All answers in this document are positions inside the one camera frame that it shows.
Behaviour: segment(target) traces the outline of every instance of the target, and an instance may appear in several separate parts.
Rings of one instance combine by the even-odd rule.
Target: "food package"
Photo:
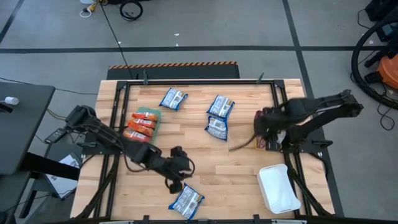
[[[145,119],[148,121],[157,121],[157,115],[150,112],[135,112],[131,115],[136,119]]]
[[[227,119],[234,104],[229,98],[217,95],[207,113]]]
[[[144,119],[130,119],[127,122],[127,126],[131,127],[134,123],[142,125],[142,126],[145,126],[145,127],[148,127],[148,128],[152,128],[152,129],[155,129],[155,127],[156,127],[156,122],[147,121],[147,120],[144,120]]]
[[[145,134],[146,136],[152,137],[152,135],[154,134],[154,130],[152,128],[148,128],[145,126],[142,126],[140,124],[131,122],[129,124],[129,128],[141,133],[141,134]]]
[[[170,88],[159,106],[165,106],[177,111],[180,108],[180,103],[185,100],[187,96],[188,94],[184,94],[182,91]]]
[[[176,210],[187,220],[191,220],[203,199],[205,199],[205,196],[199,194],[184,183],[184,189],[177,196],[174,203],[169,205],[169,209]]]
[[[141,133],[138,133],[137,131],[131,129],[131,128],[126,128],[123,131],[123,135],[129,139],[132,140],[138,140],[138,141],[144,141],[144,142],[150,142],[150,137],[145,136]]]
[[[208,126],[205,131],[209,132],[212,136],[227,140],[228,137],[228,125],[225,119],[216,118],[213,116],[208,117]]]

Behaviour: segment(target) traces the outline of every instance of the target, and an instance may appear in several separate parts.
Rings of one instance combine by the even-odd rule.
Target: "table leg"
[[[80,173],[79,168],[52,161],[51,159],[30,152],[25,155],[20,169],[64,177],[71,180],[78,180]]]

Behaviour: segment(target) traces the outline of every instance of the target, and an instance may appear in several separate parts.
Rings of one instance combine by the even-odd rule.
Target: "orange warning stripe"
[[[180,62],[180,63],[154,63],[144,65],[111,65],[110,69],[119,68],[152,68],[152,67],[177,67],[177,66],[199,66],[199,65],[236,65],[237,62]]]

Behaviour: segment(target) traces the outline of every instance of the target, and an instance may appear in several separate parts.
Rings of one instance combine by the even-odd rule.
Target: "white container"
[[[287,177],[285,164],[262,168],[257,174],[257,180],[264,203],[272,213],[280,214],[301,207]]]

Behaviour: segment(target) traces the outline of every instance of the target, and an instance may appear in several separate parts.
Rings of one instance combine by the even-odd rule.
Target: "orange vacuum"
[[[397,50],[386,47],[385,50],[379,51],[374,57],[365,63],[365,67],[369,68],[377,61],[380,61],[376,72],[366,75],[365,81],[370,83],[383,82],[393,88],[398,89],[398,56]]]

